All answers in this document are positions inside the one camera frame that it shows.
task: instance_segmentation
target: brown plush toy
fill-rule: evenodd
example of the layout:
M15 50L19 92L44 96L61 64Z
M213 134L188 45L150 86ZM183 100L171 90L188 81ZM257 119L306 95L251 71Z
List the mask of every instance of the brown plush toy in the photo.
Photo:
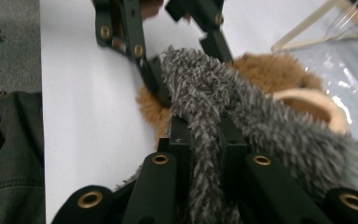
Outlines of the brown plush toy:
M296 59L288 54L244 54L235 60L232 66L242 76L260 86L265 94L291 89L313 89L324 95L321 79L306 72ZM136 101L140 105L145 120L157 131L156 140L158 141L159 138L166 135L170 109L163 107L145 86L139 90ZM310 106L304 105L302 102L296 100L285 100L284 102L297 111L320 114L314 116L316 119L327 122L331 119L328 114L326 115L318 108L314 108L316 112L311 112Z

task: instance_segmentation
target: clear plastic wrap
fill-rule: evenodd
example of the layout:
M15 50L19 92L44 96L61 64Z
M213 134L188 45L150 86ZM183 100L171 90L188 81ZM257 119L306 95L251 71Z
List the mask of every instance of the clear plastic wrap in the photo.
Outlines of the clear plastic wrap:
M340 106L358 139L358 39L328 41L289 51L307 71L324 80L324 89Z

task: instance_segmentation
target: person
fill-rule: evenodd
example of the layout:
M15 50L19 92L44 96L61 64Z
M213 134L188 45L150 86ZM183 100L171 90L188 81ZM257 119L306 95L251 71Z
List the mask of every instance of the person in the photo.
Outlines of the person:
M140 0L142 19L163 0ZM42 93L0 92L0 223L45 223Z

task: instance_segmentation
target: brown fur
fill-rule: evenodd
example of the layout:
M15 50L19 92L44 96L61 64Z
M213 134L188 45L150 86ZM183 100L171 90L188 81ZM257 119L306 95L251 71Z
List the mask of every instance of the brown fur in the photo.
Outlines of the brown fur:
M292 88L323 90L322 81L314 74L307 73L293 57L287 54L245 54L232 66L241 75L260 86L264 93ZM156 129L158 141L167 132L170 109L164 108L145 86L138 91L136 101L147 123Z

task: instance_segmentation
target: stuffed animal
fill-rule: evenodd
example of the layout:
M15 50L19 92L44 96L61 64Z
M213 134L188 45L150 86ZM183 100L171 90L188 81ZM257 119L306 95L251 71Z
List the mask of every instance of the stuffed animal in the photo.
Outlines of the stuffed animal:
M294 110L312 114L315 121L331 122L333 131L345 133L348 130L345 115L324 93L321 79L306 72L289 54L246 53L231 66L259 86L265 94L276 93L274 98L282 99ZM156 130L157 142L166 135L170 109L163 107L145 86L138 91L136 101L147 123Z

